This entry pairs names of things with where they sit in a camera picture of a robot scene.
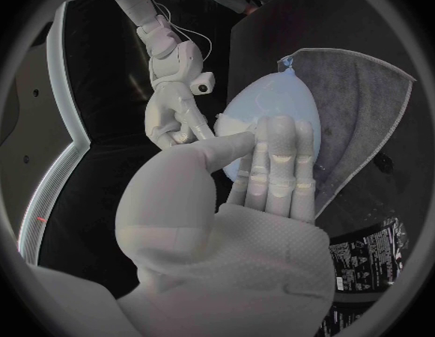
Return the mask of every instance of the wire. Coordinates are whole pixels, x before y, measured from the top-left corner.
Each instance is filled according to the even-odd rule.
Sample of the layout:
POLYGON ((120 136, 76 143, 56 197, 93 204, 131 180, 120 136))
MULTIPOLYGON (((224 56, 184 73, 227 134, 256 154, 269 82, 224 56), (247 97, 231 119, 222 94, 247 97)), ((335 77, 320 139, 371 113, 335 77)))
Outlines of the wire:
POLYGON ((193 31, 193 30, 188 30, 187 28, 181 28, 180 26, 175 25, 171 21, 172 15, 171 15, 170 10, 165 5, 159 4, 155 0, 151 0, 151 1, 158 8, 158 10, 161 12, 161 14, 167 19, 169 24, 172 25, 174 27, 174 29, 177 30, 180 34, 182 34, 184 37, 186 37, 186 39, 188 39, 188 40, 193 42, 193 40, 187 34, 185 34, 183 31, 192 32, 193 34, 197 34, 198 36, 201 36, 201 37, 205 38, 208 41, 208 43, 210 44, 210 50, 207 53, 206 57, 203 59, 203 61, 206 61, 210 57, 211 52, 213 51, 213 42, 210 40, 210 38, 208 38, 207 36, 205 36, 203 34, 200 34, 199 32, 196 32, 196 31, 193 31))

